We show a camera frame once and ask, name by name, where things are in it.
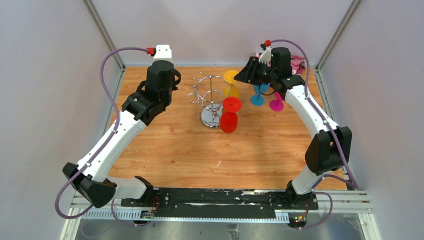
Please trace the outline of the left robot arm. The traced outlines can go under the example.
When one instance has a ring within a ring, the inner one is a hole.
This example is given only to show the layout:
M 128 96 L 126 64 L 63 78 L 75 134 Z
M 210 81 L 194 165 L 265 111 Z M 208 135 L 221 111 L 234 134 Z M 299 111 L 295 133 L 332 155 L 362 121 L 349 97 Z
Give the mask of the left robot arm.
M 102 147 L 95 147 L 76 164 L 68 162 L 62 169 L 72 187 L 95 208 L 101 208 L 115 199 L 134 199 L 140 206 L 153 201 L 153 186 L 144 178 L 118 178 L 109 171 L 129 143 L 143 131 L 153 119 L 171 104 L 172 92 L 177 90 L 181 74 L 173 63 L 156 60 L 148 67 L 146 80 L 128 96 L 109 129 L 111 140 Z

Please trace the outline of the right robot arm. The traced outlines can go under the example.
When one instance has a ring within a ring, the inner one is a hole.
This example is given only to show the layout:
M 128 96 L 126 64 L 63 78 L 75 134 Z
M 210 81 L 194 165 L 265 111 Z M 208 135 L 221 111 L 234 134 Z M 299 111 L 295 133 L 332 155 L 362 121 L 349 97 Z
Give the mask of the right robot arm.
M 289 181 L 284 195 L 272 197 L 275 204 L 298 209 L 313 197 L 312 190 L 326 175 L 346 166 L 352 131 L 341 127 L 317 104 L 305 80 L 294 74 L 291 53 L 286 47 L 266 47 L 260 57 L 250 57 L 234 77 L 236 81 L 260 87 L 269 85 L 299 115 L 311 136 L 305 153 L 306 166 Z

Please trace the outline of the blue wine glass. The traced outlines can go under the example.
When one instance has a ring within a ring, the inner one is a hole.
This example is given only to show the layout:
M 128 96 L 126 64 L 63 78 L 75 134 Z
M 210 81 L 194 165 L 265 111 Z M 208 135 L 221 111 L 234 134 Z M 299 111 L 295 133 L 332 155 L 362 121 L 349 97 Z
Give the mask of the blue wine glass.
M 269 84 L 261 84 L 261 85 L 254 85 L 253 86 L 253 90 L 255 92 L 255 95 L 253 95 L 250 98 L 250 102 L 252 105 L 260 107 L 264 104 L 265 102 L 265 98 L 264 95 L 268 89 L 269 89 Z

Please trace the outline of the red wine glass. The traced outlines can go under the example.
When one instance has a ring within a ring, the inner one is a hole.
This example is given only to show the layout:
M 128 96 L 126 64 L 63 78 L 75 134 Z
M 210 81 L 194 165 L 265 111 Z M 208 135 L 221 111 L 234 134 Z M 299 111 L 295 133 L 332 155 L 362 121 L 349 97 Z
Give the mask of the red wine glass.
M 225 133 L 232 133 L 238 126 L 237 112 L 242 108 L 242 102 L 239 98 L 230 96 L 222 102 L 222 107 L 224 111 L 220 117 L 220 129 Z

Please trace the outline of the yellow wine glass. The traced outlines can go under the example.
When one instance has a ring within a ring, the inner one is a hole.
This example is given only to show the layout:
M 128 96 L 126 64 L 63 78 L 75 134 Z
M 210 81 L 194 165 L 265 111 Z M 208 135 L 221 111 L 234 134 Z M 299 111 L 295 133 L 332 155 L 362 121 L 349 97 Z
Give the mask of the yellow wine glass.
M 234 77 L 238 73 L 239 72 L 237 70 L 233 70 L 233 69 L 228 70 L 224 73 L 223 75 L 224 81 L 228 83 L 228 85 L 223 90 L 223 94 L 225 97 L 236 97 L 236 98 L 240 97 L 240 92 L 237 86 L 235 85 L 236 80 L 234 79 Z

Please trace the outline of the pink wine glass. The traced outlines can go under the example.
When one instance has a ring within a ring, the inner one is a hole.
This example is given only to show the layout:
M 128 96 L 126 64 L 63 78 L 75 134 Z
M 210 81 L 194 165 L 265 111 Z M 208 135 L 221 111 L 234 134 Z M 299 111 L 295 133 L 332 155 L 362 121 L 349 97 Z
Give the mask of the pink wine glass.
M 275 92 L 273 95 L 274 95 L 275 99 L 273 99 L 269 102 L 269 107 L 270 107 L 271 110 L 273 110 L 275 112 L 281 112 L 285 107 L 285 105 L 283 103 L 283 99 L 278 92 Z

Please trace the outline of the chrome wine glass rack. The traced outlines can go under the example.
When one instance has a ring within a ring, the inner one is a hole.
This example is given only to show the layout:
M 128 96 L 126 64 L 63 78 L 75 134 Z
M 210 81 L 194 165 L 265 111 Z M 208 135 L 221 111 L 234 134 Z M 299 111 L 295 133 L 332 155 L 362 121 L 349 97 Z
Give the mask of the chrome wine glass rack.
M 195 83 L 192 86 L 192 92 L 187 95 L 187 99 L 191 104 L 201 106 L 199 119 L 204 127 L 210 130 L 219 130 L 223 115 L 223 102 L 230 96 L 219 87 L 222 84 L 229 87 L 230 84 L 220 75 L 206 75 L 201 71 L 192 75 L 192 79 Z

